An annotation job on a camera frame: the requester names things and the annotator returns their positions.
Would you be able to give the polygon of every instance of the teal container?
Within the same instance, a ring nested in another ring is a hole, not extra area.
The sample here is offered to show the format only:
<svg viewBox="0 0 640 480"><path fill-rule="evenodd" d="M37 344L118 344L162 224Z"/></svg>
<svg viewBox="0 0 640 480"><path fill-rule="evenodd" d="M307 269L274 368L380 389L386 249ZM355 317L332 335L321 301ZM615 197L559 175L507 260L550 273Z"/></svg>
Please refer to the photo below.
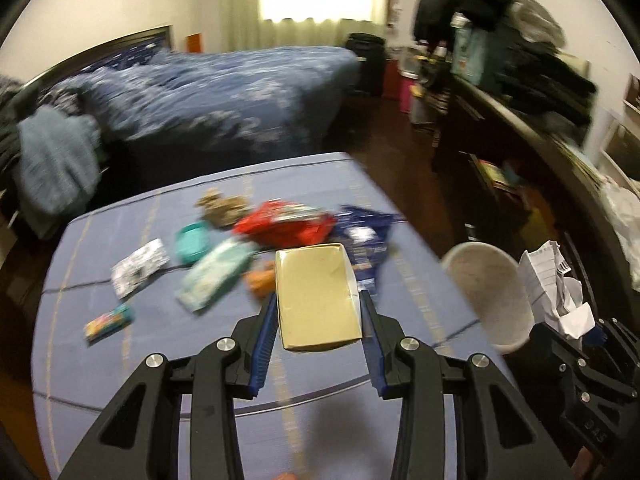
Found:
<svg viewBox="0 0 640 480"><path fill-rule="evenodd" d="M205 221L180 229L175 236L175 253L184 264L191 265L209 252L209 229Z"/></svg>

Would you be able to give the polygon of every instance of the blue tablecloth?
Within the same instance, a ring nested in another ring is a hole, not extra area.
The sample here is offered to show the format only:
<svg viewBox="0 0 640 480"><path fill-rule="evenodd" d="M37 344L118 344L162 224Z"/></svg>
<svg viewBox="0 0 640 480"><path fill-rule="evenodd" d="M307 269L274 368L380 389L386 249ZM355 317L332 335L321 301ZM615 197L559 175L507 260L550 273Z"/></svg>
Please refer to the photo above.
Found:
<svg viewBox="0 0 640 480"><path fill-rule="evenodd" d="M286 198L331 210L352 203L398 212L354 161L330 153L204 176L71 222L47 275L32 354L36 419L53 479L146 355L162 352L175 359L196 354L231 334L238 319L258 311L245 284L239 283L202 316L187 312L174 297L186 270L177 267L172 256L173 270L162 273L131 300L136 315L132 325L92 346L84 341L84 324L118 304L110 283L111 266L153 238L161 238L173 253L175 233L198 219L200 210L194 204L209 187L224 194L245 194L254 205ZM226 236L212 234L215 240ZM378 290L378 311L395 317L407 335L459 358L484 352L506 371L473 311L407 222L392 228L390 257L380 269ZM251 402L236 402L245 478L271 480L293 470L315 480L388 479L400 407L399 400L380 400L370 386L360 344L293 354L284 351L277 339L260 395ZM450 399L446 407L446 469L447 478L454 479ZM189 478L189 418L190 397L185 396L181 479Z"/></svg>

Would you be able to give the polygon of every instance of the white trash bin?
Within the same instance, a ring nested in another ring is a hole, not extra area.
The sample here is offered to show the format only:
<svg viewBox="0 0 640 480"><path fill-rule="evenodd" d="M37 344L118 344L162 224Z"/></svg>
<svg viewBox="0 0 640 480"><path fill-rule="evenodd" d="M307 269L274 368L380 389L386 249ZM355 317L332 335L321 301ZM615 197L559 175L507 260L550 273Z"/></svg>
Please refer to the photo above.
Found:
<svg viewBox="0 0 640 480"><path fill-rule="evenodd" d="M498 352L509 354L529 340L533 313L513 258L492 245L466 242L445 254L441 265Z"/></svg>

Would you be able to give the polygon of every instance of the black suitcase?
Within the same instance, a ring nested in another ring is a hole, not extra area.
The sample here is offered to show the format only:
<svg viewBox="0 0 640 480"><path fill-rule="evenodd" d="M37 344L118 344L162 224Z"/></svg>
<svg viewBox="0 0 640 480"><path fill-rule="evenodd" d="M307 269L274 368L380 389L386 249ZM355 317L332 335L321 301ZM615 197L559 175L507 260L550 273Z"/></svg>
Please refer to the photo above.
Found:
<svg viewBox="0 0 640 480"><path fill-rule="evenodd" d="M372 34L355 32L349 35L344 47L364 58L360 61L360 81L356 90L381 96L386 67L385 40Z"/></svg>

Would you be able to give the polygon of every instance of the desk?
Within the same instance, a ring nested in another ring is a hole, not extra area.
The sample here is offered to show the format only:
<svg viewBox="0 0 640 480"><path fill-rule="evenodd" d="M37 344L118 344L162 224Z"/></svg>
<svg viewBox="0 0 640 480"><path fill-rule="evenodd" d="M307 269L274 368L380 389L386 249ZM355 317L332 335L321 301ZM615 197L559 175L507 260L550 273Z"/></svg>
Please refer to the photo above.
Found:
<svg viewBox="0 0 640 480"><path fill-rule="evenodd" d="M498 165L507 159L519 161L520 176L535 186L550 206L550 231L558 234L558 241L572 253L578 279L582 273L590 282L594 313L616 317L640 330L640 294L631 287L628 262L591 180L546 135L501 102L455 77L433 168L449 187L447 195L461 197L451 206L451 216L458 225L457 241L465 241L472 229L476 234L472 236L498 245L519 260L523 248L533 248L523 247L513 231L501 223L504 218L500 213L487 206L482 193L474 192L478 184L462 174L468 171L468 163L465 167L460 161L460 152ZM584 293L588 300L590 291Z"/></svg>
<svg viewBox="0 0 640 480"><path fill-rule="evenodd" d="M286 198L329 210L352 203L398 212L347 155L329 153L197 178L73 220L47 275L31 355L38 432L54 480L142 359L153 352L169 359L196 354L231 334L238 319L257 312L243 282L200 316L174 297L187 271L173 257L175 233L198 219L194 204L209 187L223 194L246 194L254 205ZM219 241L228 233L217 236ZM132 298L132 325L88 347L84 324L118 304L110 283L111 266L153 238L161 238L172 255L169 269ZM407 335L460 358L484 352L507 372L437 257L405 221L392 227L378 290L378 311L395 317ZM269 480L305 469L317 480L389 478L401 401L379 399L367 374L360 344L296 354L284 351L277 338L260 395L235 403L245 478ZM456 460L450 402L446 410L450 478ZM189 477L189 429L187 396L180 421L181 479Z"/></svg>

